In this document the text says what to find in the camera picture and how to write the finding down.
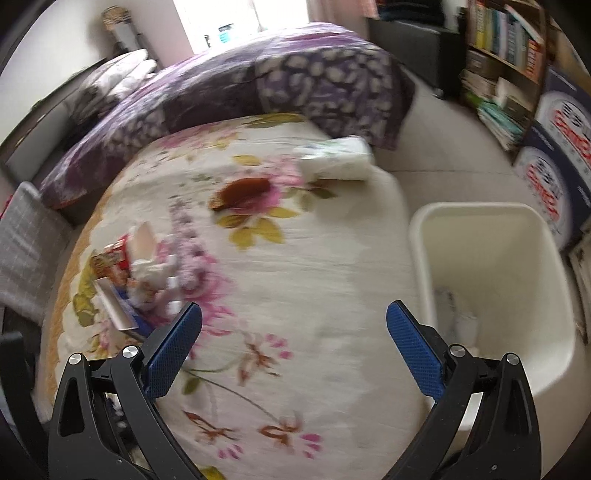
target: plaid cushion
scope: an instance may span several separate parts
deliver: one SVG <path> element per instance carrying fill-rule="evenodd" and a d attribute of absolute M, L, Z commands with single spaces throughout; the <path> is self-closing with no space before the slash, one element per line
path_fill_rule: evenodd
<path fill-rule="evenodd" d="M 41 325 L 57 263 L 72 234 L 29 182 L 17 188 L 0 219 L 0 302 Z"/>

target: white wall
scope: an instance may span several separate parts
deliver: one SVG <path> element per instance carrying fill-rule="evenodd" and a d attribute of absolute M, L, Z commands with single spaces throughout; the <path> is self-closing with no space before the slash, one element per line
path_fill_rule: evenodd
<path fill-rule="evenodd" d="M 113 53 L 100 14 L 118 4 L 163 65 L 193 55 L 173 0 L 56 0 L 19 43 L 0 74 L 0 143 L 31 107 L 71 75 Z"/>
<path fill-rule="evenodd" d="M 457 7 L 467 7 L 467 0 L 443 0 L 443 13 L 445 14 L 445 27 L 457 31 Z"/>
<path fill-rule="evenodd" d="M 119 0 L 117 5 L 129 9 L 135 28 L 165 67 L 193 56 L 173 0 Z"/>
<path fill-rule="evenodd" d="M 111 54 L 100 13 L 113 0 L 56 0 L 19 43 L 0 74 L 0 142 L 39 100 L 72 74 Z"/>

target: pillow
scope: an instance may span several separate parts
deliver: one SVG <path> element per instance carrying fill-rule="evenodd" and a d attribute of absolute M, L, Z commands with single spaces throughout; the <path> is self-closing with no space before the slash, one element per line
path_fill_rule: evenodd
<path fill-rule="evenodd" d="M 144 60 L 129 75 L 115 85 L 109 93 L 106 94 L 102 102 L 101 115 L 109 112 L 115 105 L 121 103 L 134 91 L 136 91 L 147 79 L 147 76 L 156 68 L 155 60 Z"/>
<path fill-rule="evenodd" d="M 135 50 L 108 61 L 91 73 L 73 98 L 72 120 L 80 125 L 99 112 L 107 93 L 146 58 L 146 49 Z"/>

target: metal screw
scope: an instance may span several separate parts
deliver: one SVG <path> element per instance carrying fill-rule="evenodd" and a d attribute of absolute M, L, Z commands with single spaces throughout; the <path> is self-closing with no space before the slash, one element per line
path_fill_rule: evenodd
<path fill-rule="evenodd" d="M 449 348 L 449 351 L 453 356 L 456 356 L 458 358 L 461 358 L 464 355 L 466 355 L 466 349 L 462 345 L 452 345 Z"/>
<path fill-rule="evenodd" d="M 68 362 L 70 362 L 70 365 L 76 365 L 76 364 L 79 364 L 81 360 L 82 360 L 82 355 L 79 353 L 74 353 L 74 354 L 70 355 Z"/>
<path fill-rule="evenodd" d="M 138 348 L 135 345 L 129 345 L 123 349 L 123 356 L 125 358 L 131 358 L 133 356 L 136 356 L 137 354 Z"/>
<path fill-rule="evenodd" d="M 516 354 L 514 354 L 514 353 L 509 353 L 507 355 L 507 361 L 511 365 L 518 365 L 519 364 L 519 357 Z"/>

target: purple duvet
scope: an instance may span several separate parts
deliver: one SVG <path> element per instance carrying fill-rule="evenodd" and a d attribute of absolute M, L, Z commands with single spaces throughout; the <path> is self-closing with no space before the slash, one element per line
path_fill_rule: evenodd
<path fill-rule="evenodd" d="M 41 184 L 59 209 L 107 186 L 157 138 L 195 125 L 298 112 L 332 137 L 394 148 L 414 84 L 384 50 L 333 24 L 262 34 L 159 72 L 68 151 Z"/>

